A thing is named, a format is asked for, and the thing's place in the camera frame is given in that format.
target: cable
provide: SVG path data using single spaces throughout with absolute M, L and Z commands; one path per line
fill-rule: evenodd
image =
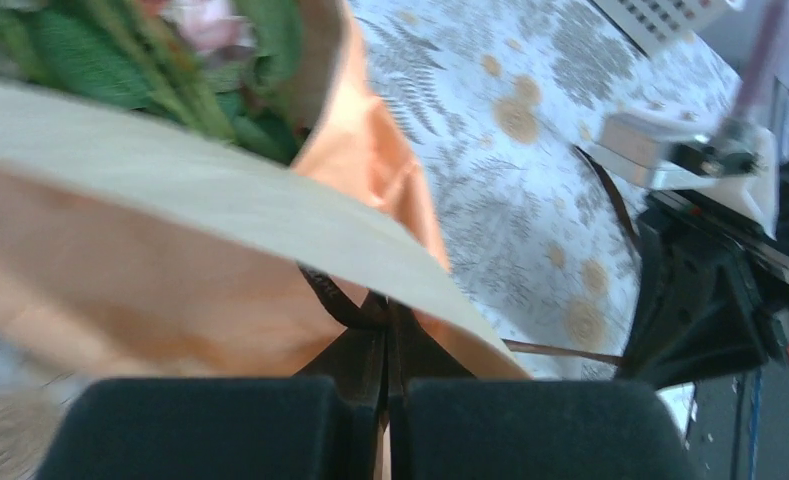
M 744 391 L 747 375 L 741 374 L 736 380 L 736 418 L 733 422 L 733 449 L 730 455 L 730 480 L 739 479 L 739 457 L 741 457 L 742 417 L 744 416 Z
M 785 30 L 789 22 L 789 0 L 772 0 L 765 10 L 759 38 L 753 45 L 742 84 L 736 95 L 731 116 L 755 120 L 757 107 L 767 101 L 774 67 L 784 46 Z
M 595 162 L 594 159 L 592 159 L 591 156 L 585 152 L 585 150 L 576 145 L 572 147 L 572 150 L 577 157 L 588 164 L 588 166 L 594 171 L 594 174 L 597 176 L 597 180 L 600 181 L 600 185 L 606 191 L 606 196 L 609 197 L 609 203 L 612 204 L 612 208 L 615 210 L 615 215 L 618 217 L 618 223 L 623 228 L 624 235 L 626 235 L 629 244 L 635 249 L 636 252 L 641 250 L 641 239 L 639 238 L 638 233 L 636 233 L 635 227 L 633 227 L 632 216 L 627 210 L 627 204 L 624 201 L 624 197 L 621 196 L 618 186 L 612 181 L 612 177 L 610 177 L 609 173 L 606 172 L 606 169 L 604 169 L 599 163 Z
M 623 358 L 617 355 L 606 355 L 603 353 L 584 352 L 571 348 L 552 347 L 549 345 L 537 345 L 534 343 L 519 342 L 517 340 L 503 339 L 503 343 L 509 350 L 518 353 L 532 353 L 535 355 L 549 355 L 558 357 L 581 357 L 596 362 L 608 363 L 609 365 L 621 366 Z
M 756 452 L 759 447 L 759 411 L 762 406 L 762 369 L 756 370 L 753 404 L 750 411 L 750 440 L 747 445 L 747 480 L 756 479 Z

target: orange bag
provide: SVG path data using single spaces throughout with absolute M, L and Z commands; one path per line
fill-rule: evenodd
M 317 122 L 299 175 L 0 83 L 1 335 L 95 376 L 291 375 L 343 331 L 301 263 L 354 301 L 370 288 L 415 308 L 476 375 L 526 378 L 445 271 L 421 167 L 368 89 L 346 4 L 300 4 L 308 48 L 290 87 Z

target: green leaves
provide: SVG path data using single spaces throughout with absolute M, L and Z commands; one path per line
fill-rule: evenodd
M 241 88 L 241 72 L 246 65 L 243 61 L 227 62 L 220 67 L 206 69 L 203 72 L 206 83 L 215 93 L 237 91 Z
M 258 153 L 285 166 L 297 156 L 299 146 L 291 128 L 280 117 L 265 111 L 254 119 L 246 115 L 235 117 L 232 122 L 238 143 L 245 149 Z
M 126 109 L 150 104 L 146 76 L 104 31 L 52 8 L 32 27 L 39 56 L 66 90 Z
M 234 0 L 235 7 L 255 26 L 255 58 L 244 71 L 244 82 L 267 97 L 291 78 L 303 54 L 303 19 L 296 0 Z
M 280 87 L 301 59 L 299 8 L 296 0 L 233 1 L 254 26 L 255 49 L 226 46 L 197 58 L 141 0 L 8 0 L 8 8 L 0 4 L 0 44 L 34 82 L 162 116 L 289 165 L 301 142 Z M 265 107 L 251 113 L 248 93 Z

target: brown strap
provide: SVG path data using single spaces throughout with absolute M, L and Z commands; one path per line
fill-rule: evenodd
M 503 339 L 503 343 L 509 350 L 518 353 L 531 353 L 534 355 L 547 355 L 551 357 L 580 357 L 595 362 L 608 363 L 609 365 L 621 366 L 622 358 L 617 355 L 606 355 L 605 353 L 584 352 L 572 348 L 553 347 L 550 345 L 537 345 L 517 340 Z
M 603 185 L 603 189 L 606 190 L 606 195 L 609 197 L 609 203 L 612 204 L 612 209 L 615 211 L 615 215 L 618 217 L 618 223 L 621 224 L 621 227 L 624 230 L 624 235 L 626 235 L 629 242 L 636 249 L 636 251 L 638 251 L 641 247 L 638 234 L 635 232 L 635 227 L 633 227 L 632 217 L 630 216 L 629 211 L 627 211 L 627 205 L 624 202 L 624 197 L 621 196 L 621 192 L 618 190 L 615 182 L 612 181 L 612 177 L 609 176 L 609 173 L 603 167 L 601 167 L 600 164 L 592 160 L 591 156 L 585 153 L 583 149 L 574 145 L 573 150 L 578 157 L 588 163 L 591 169 L 594 170 L 595 175 L 597 175 L 597 179 L 600 180 L 600 184 Z
M 375 308 L 381 308 L 379 296 L 375 292 L 369 292 L 362 307 L 359 307 L 328 275 L 302 265 L 300 273 L 326 312 L 338 323 L 359 330 L 376 330 L 387 326 L 382 316 L 373 314 Z

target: table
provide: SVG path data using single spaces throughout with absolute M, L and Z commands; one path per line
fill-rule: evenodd
M 590 141 L 604 114 L 634 101 L 720 112 L 736 74 L 693 35 L 651 62 L 586 0 L 350 3 L 373 86 L 425 163 L 461 289 L 502 337 L 620 353 L 638 259 L 569 147 Z M 637 213 L 643 192 L 617 183 Z M 611 374 L 579 359 L 521 361 L 540 379 Z M 84 385 L 32 365 L 0 341 L 0 390 L 46 385 L 66 402 Z M 684 426 L 691 389 L 669 395 Z M 20 419 L 37 425 L 56 412 L 12 397 L 0 402 L 8 427 L 0 441 L 21 452 L 33 438 L 43 445 L 48 432 L 32 436 Z M 30 407 L 33 416 L 17 414 Z M 9 460 L 13 468 L 25 468 L 17 460 Z

